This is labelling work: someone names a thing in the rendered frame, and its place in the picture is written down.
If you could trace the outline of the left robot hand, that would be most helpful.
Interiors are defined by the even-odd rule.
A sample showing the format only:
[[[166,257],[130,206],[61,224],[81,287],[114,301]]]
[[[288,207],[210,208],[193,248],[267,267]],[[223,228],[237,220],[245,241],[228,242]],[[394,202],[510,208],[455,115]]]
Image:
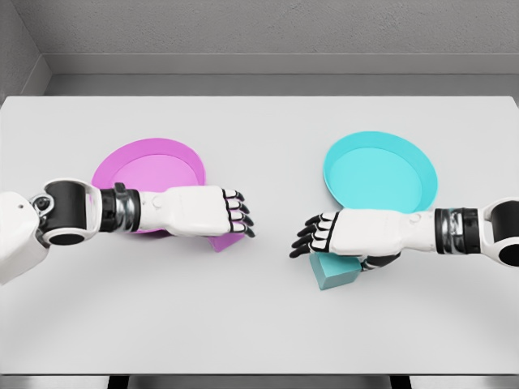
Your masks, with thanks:
[[[164,193],[165,229],[179,237],[254,237],[242,193],[219,186],[183,186]]]

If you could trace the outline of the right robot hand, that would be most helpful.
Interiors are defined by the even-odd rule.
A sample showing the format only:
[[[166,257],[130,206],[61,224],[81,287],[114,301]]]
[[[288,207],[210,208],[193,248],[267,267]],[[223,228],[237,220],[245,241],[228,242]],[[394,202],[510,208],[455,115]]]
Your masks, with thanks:
[[[350,208],[321,213],[307,220],[297,233],[290,257],[336,254],[358,258],[363,271],[385,267],[403,251],[399,230],[402,217],[395,211]]]

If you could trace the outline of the pink block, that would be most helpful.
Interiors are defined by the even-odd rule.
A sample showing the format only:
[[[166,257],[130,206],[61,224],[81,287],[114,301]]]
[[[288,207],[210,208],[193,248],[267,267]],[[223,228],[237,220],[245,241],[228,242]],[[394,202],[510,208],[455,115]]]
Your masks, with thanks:
[[[243,239],[245,235],[243,233],[227,233],[222,236],[208,237],[208,241],[215,252],[222,252],[224,249],[232,246]]]

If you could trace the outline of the cyan block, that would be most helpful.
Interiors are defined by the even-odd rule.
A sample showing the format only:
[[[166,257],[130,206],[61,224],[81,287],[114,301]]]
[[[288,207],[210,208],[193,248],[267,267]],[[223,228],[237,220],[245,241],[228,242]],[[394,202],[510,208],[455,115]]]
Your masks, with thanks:
[[[312,253],[310,263],[321,290],[353,283],[362,271],[357,257]]]

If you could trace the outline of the pink plate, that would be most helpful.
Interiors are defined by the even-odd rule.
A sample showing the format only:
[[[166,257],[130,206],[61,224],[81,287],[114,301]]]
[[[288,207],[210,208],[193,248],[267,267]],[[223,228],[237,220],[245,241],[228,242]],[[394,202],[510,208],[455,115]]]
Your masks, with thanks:
[[[203,186],[206,170],[191,147],[172,139],[141,139],[109,154],[97,167],[92,185],[110,189],[121,182],[128,190],[161,193],[177,186]]]

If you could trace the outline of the cyan plate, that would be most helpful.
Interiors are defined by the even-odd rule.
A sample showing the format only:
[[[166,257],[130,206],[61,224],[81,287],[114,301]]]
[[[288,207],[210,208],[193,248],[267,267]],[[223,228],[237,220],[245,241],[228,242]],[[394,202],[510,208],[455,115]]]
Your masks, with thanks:
[[[439,189],[435,167],[419,147],[380,131],[337,140],[324,158],[323,175],[330,195],[347,208],[426,211]]]

